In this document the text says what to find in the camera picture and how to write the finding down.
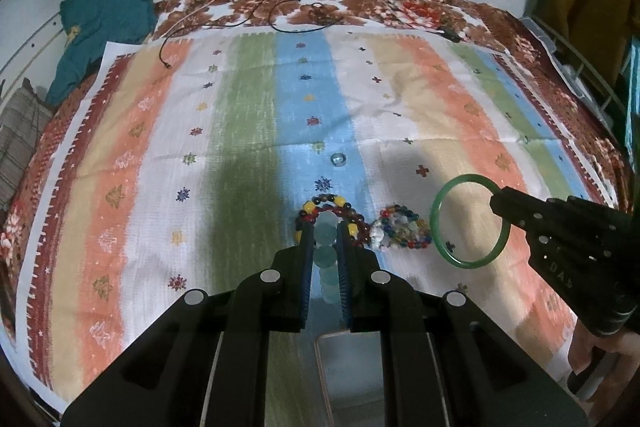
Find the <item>person's right hand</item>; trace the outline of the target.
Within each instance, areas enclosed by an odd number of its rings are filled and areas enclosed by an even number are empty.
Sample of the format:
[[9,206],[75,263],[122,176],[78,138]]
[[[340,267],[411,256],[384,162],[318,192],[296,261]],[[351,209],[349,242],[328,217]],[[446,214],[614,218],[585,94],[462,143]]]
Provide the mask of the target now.
[[614,369],[605,377],[598,392],[605,395],[620,395],[639,369],[639,335],[621,329],[615,335],[597,337],[591,334],[581,321],[576,323],[568,361],[575,374],[582,373],[592,361],[594,348],[615,353],[620,358]]

